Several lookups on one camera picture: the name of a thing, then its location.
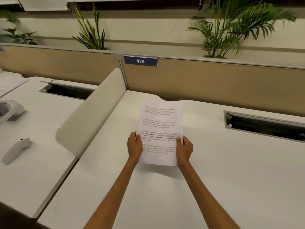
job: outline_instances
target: cubicle partition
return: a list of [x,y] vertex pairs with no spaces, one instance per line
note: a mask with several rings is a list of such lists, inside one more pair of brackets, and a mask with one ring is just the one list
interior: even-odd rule
[[165,100],[198,100],[289,115],[305,116],[305,69],[242,64],[232,60],[158,58],[158,66],[125,64],[123,55],[3,44],[0,68],[100,84],[120,68],[129,90]]

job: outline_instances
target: paper on desk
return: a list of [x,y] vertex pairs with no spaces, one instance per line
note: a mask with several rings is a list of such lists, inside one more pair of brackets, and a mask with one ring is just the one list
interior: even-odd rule
[[182,138],[183,102],[144,99],[137,134],[143,152],[140,163],[177,166],[176,137]]
[[18,88],[28,79],[23,78],[21,76],[6,76],[0,79],[0,98],[5,96],[7,93],[11,92],[12,90]]

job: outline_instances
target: person's left hand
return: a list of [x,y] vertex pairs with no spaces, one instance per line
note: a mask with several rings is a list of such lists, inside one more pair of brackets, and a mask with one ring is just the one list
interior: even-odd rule
[[135,135],[136,132],[132,132],[127,141],[127,148],[129,154],[129,160],[138,163],[143,151],[142,141],[140,134]]

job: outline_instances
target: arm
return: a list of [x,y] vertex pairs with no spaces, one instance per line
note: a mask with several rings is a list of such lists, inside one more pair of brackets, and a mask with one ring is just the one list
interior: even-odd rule
[[200,180],[196,171],[189,162],[193,152],[193,144],[183,136],[177,137],[176,156],[178,167],[181,170],[193,196],[200,208],[209,229],[240,229],[228,213],[221,207],[205,185]]
[[143,150],[140,135],[137,134],[137,136],[135,136],[135,132],[133,132],[128,138],[127,147],[129,158],[126,165],[84,229],[112,228],[130,177],[132,176],[132,172],[135,169]]

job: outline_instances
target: white desk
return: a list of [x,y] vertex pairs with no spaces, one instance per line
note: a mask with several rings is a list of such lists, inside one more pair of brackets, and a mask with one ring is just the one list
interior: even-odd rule
[[[39,222],[82,229],[121,172],[143,97],[127,91]],[[191,163],[241,228],[305,228],[305,143],[225,129],[224,110],[305,123],[305,118],[184,101]],[[177,167],[138,164],[113,229],[207,228]]]
[[0,127],[1,144],[31,138],[32,146],[12,163],[0,162],[0,202],[29,216],[37,217],[75,164],[73,154],[59,145],[55,133],[83,100],[39,92],[52,79],[32,77],[1,100],[15,100],[26,112],[17,121]]

